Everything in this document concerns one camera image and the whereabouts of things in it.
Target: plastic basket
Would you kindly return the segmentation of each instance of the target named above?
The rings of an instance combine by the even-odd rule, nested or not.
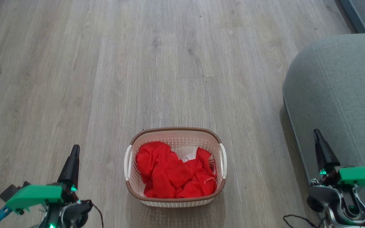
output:
[[[209,151],[215,159],[217,189],[209,196],[182,199],[148,198],[143,194],[145,184],[136,168],[136,153],[143,144],[160,141],[171,146],[171,150],[185,146],[199,146]],[[142,203],[156,207],[193,207],[205,205],[213,200],[225,186],[227,160],[225,147],[218,136],[201,128],[157,128],[138,133],[126,149],[124,173],[129,192]]]

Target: basket handle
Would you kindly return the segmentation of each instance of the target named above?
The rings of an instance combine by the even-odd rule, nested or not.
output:
[[[225,147],[220,143],[219,146],[221,146],[221,150],[219,151],[219,157],[221,158],[221,168],[223,173],[223,179],[226,179],[227,174],[227,158],[226,158],[226,150]]]
[[[126,153],[125,153],[125,159],[123,160],[123,173],[125,174],[125,180],[128,181],[129,177],[131,175],[131,162],[129,162],[129,160],[132,158],[131,157],[131,148],[132,145],[129,145],[128,148],[126,149]]]

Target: basket rim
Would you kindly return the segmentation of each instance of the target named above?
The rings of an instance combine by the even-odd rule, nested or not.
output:
[[[195,197],[195,198],[180,198],[180,199],[173,199],[173,198],[148,198],[146,196],[138,195],[135,191],[133,191],[129,181],[126,181],[126,187],[128,188],[129,192],[134,196],[135,198],[138,198],[139,200],[148,201],[148,202],[166,202],[166,203],[184,203],[184,202],[195,202],[195,201],[202,201],[202,200],[209,200],[214,198],[215,196],[219,195],[220,192],[222,192],[223,187],[225,186],[226,179],[222,179],[220,187],[211,195],[209,196],[201,196],[201,197]]]
[[[133,145],[135,141],[142,135],[146,133],[152,133],[157,131],[201,131],[210,134],[213,136],[216,141],[221,144],[221,139],[213,132],[205,128],[198,128],[198,127],[161,127],[161,128],[153,128],[148,130],[143,130],[139,132],[135,137],[133,137],[132,141],[130,142],[130,145]],[[202,201],[202,200],[209,200],[214,198],[215,196],[219,195],[220,192],[222,192],[224,186],[226,183],[226,178],[222,179],[222,182],[220,184],[220,187],[211,195],[209,196],[202,196],[202,197],[195,197],[195,198],[180,198],[180,199],[173,199],[173,198],[148,198],[146,196],[138,195],[135,191],[133,191],[129,180],[126,181],[126,187],[129,190],[129,192],[134,196],[135,198],[142,200],[142,201],[148,201],[148,202],[167,202],[167,203],[182,203],[182,202],[195,202],[195,201]]]
[[[133,145],[133,143],[135,143],[135,141],[140,136],[142,136],[146,133],[152,133],[152,132],[157,132],[157,131],[201,131],[201,132],[205,132],[205,133],[208,133],[208,134],[212,135],[219,144],[222,143],[221,139],[213,131],[210,131],[210,130],[205,129],[205,128],[198,128],[198,127],[161,127],[161,128],[153,128],[153,129],[148,129],[148,130],[144,130],[144,131],[139,132],[135,137],[133,137],[132,141],[130,142],[130,145]]]

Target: red clothing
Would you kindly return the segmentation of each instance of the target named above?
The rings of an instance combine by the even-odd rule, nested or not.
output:
[[[169,145],[150,142],[136,154],[137,168],[150,198],[208,196],[217,188],[216,174],[209,165],[211,154],[198,147],[196,158],[183,162]]]

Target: gray ottoman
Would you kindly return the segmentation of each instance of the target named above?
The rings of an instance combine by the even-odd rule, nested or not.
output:
[[[305,48],[288,70],[283,97],[308,179],[319,177],[315,128],[342,164],[365,165],[365,34]],[[360,196],[365,203],[365,191]]]

